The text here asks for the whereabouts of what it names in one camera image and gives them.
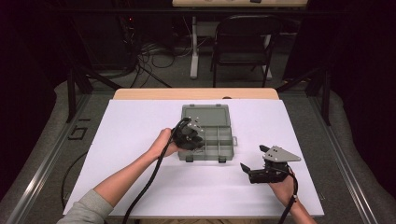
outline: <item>person's left hand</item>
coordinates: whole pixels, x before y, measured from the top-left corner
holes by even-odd
[[[158,135],[157,139],[152,143],[151,147],[148,149],[149,153],[152,153],[156,158],[160,157],[161,153],[163,152],[163,148],[169,141],[169,137],[171,136],[171,129],[165,128],[162,129],[160,134]],[[172,155],[173,153],[179,151],[180,148],[176,146],[175,143],[169,144],[168,149],[166,150],[165,157]]]

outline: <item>white paper sheet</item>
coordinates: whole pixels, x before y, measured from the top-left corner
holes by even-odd
[[[262,169],[259,145],[279,146],[302,158],[289,162],[299,181],[299,198],[311,216],[323,216],[286,108],[280,100],[111,100],[64,213],[89,189],[145,152],[161,129],[173,128],[183,105],[228,105],[233,136],[232,161],[185,162],[165,158],[132,217],[277,217],[284,210],[266,184],[250,184],[240,162]],[[130,188],[111,216],[124,216],[146,185],[152,164]]]

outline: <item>gray plastic organizer box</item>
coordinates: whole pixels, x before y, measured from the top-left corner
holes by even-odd
[[[180,151],[181,161],[219,161],[233,159],[233,134],[227,105],[183,105],[182,118],[198,121],[203,128],[198,136],[204,139],[204,146],[193,151]]]

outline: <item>black handheld device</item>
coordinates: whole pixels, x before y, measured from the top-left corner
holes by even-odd
[[[250,170],[241,163],[242,170],[247,173],[251,184],[277,183],[282,182],[290,173],[288,161],[300,161],[301,158],[288,152],[282,147],[260,146],[260,150],[265,153],[264,169]]]
[[[204,132],[204,129],[199,125],[198,119],[184,118],[172,132],[175,132],[173,141],[180,148],[195,150],[204,145],[203,138],[198,136],[198,133]]]

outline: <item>chair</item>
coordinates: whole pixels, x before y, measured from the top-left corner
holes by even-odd
[[[262,87],[267,79],[275,40],[282,30],[280,18],[270,15],[236,15],[221,21],[216,29],[210,71],[216,87],[217,65],[265,66]]]

